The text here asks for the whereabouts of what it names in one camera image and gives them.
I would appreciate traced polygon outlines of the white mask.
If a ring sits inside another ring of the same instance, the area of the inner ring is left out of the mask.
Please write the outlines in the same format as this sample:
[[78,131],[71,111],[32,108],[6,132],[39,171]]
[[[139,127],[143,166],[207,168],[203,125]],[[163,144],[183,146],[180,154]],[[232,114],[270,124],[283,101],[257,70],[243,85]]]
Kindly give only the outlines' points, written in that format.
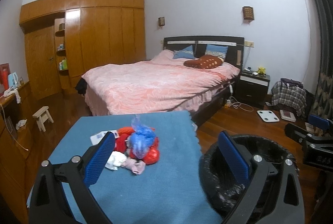
[[125,154],[119,151],[113,151],[105,164],[105,168],[111,171],[117,171],[121,167],[122,163],[126,161],[127,157]]

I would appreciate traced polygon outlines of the white blue cardboard box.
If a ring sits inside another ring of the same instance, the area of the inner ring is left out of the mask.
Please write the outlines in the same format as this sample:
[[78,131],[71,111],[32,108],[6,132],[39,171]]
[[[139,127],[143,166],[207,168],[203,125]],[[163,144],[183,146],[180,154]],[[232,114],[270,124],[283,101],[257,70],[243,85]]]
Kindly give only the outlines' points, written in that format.
[[92,145],[94,146],[94,145],[98,144],[108,132],[112,133],[115,136],[115,139],[120,137],[117,130],[101,131],[90,137]]

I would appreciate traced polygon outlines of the red plastic bag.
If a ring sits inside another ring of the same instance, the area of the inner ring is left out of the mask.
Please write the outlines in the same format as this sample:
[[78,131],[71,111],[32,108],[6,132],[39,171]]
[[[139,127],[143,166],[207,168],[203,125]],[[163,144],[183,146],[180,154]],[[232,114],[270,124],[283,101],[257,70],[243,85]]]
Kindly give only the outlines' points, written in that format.
[[153,145],[149,149],[149,152],[142,159],[146,165],[152,165],[159,161],[160,152],[158,150],[158,146],[159,146],[159,139],[158,139],[158,137],[156,137]]

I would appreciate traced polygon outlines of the orange foam net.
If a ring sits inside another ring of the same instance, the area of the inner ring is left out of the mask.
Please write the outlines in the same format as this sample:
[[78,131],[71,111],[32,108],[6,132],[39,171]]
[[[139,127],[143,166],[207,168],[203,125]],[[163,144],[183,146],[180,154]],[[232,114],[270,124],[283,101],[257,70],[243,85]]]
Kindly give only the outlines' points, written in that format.
[[119,136],[122,136],[123,134],[130,136],[132,133],[135,132],[135,130],[131,126],[126,126],[118,129],[117,132]]

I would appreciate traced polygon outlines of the blue plastic bag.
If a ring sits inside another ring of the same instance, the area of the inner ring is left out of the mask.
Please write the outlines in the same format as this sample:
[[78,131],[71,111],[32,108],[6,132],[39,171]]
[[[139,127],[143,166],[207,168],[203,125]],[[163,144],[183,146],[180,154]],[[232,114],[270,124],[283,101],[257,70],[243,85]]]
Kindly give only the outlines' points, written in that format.
[[138,159],[143,159],[154,144],[156,134],[155,131],[141,123],[139,115],[135,115],[131,122],[134,132],[130,137],[132,153]]

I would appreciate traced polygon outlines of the red cloth glove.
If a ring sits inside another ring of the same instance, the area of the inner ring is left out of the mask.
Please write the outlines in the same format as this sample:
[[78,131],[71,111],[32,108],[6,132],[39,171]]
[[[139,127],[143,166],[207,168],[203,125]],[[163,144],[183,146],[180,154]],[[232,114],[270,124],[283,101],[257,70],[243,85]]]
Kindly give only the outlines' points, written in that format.
[[128,134],[121,134],[119,138],[116,139],[115,142],[115,151],[125,153],[125,151],[128,149],[128,146],[126,145],[126,140],[130,137]]

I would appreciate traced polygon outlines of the white paper on shelf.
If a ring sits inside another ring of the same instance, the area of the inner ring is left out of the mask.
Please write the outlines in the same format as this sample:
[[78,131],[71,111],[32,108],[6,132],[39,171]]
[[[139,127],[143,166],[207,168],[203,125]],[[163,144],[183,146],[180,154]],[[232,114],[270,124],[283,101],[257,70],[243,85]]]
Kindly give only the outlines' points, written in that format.
[[25,119],[25,120],[19,120],[19,122],[15,126],[16,130],[19,130],[20,128],[22,128],[23,126],[25,126],[26,122],[27,122],[27,119]]

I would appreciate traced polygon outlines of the small white stool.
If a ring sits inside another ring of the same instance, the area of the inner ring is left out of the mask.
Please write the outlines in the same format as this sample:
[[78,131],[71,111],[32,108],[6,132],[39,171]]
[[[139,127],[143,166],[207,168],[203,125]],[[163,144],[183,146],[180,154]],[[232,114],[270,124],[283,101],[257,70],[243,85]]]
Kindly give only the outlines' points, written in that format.
[[46,132],[46,128],[44,123],[49,121],[50,123],[54,123],[54,120],[50,114],[49,106],[43,106],[38,111],[33,114],[33,118],[36,119],[38,128],[40,131]]

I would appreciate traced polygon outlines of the wooden side desk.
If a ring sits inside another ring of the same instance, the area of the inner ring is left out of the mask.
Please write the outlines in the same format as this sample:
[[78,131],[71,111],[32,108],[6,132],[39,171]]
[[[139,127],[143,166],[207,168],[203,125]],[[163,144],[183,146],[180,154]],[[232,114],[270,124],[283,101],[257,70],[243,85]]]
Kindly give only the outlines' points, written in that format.
[[9,132],[5,108],[16,103],[15,95],[1,97],[1,197],[20,223],[28,223],[25,187],[26,159]]

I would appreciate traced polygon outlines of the blue pillow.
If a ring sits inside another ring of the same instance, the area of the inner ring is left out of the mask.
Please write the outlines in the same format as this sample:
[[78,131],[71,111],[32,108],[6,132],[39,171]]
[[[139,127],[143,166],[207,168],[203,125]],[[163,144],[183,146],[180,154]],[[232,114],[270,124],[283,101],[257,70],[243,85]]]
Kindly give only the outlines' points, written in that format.
[[193,45],[190,45],[184,49],[176,50],[174,52],[173,59],[195,59]]
[[205,55],[212,55],[225,59],[228,48],[228,46],[208,44],[205,49]]

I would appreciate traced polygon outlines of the light blue kettle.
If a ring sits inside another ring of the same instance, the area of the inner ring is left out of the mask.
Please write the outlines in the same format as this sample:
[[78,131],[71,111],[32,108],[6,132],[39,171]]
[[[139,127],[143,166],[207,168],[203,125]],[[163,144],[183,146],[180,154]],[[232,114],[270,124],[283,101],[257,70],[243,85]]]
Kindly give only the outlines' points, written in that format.
[[19,83],[19,78],[18,78],[16,72],[13,72],[13,73],[8,75],[9,88],[17,89],[18,83]]

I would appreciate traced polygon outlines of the green bottles on shelf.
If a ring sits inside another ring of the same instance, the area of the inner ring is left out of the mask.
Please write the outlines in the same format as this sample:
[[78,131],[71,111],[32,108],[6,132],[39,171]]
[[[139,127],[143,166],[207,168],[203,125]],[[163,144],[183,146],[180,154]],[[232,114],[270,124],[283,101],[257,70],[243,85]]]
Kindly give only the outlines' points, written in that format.
[[67,69],[67,59],[64,58],[59,62],[59,71],[66,71]]

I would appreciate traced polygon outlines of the black bed frame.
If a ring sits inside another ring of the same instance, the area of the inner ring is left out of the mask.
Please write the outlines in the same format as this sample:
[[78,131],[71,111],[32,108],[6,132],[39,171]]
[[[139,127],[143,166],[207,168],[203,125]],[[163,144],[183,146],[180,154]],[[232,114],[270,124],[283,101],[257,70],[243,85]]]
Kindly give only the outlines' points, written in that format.
[[223,66],[232,65],[238,68],[235,77],[229,77],[213,93],[212,99],[200,105],[197,111],[191,111],[192,121],[201,126],[226,103],[232,94],[243,67],[244,38],[235,36],[173,36],[166,37],[163,49],[171,51],[192,50],[195,59],[204,55],[219,57]]

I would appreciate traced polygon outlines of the wall lamp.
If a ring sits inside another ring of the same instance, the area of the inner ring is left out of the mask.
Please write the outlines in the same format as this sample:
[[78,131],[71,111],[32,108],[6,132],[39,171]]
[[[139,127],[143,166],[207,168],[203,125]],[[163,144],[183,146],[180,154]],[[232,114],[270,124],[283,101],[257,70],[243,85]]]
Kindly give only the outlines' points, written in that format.
[[163,16],[158,18],[158,26],[159,27],[165,26],[165,18]]
[[243,20],[248,22],[252,22],[255,20],[253,7],[244,6],[242,7],[242,12],[243,12]]

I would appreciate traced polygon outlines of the left wall lamp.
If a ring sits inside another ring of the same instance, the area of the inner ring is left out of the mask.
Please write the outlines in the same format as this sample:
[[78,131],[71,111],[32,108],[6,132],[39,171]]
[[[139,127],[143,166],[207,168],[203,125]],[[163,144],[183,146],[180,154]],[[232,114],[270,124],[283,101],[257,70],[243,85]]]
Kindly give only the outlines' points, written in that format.
[[159,27],[165,26],[165,18],[163,16],[158,18],[158,26]]

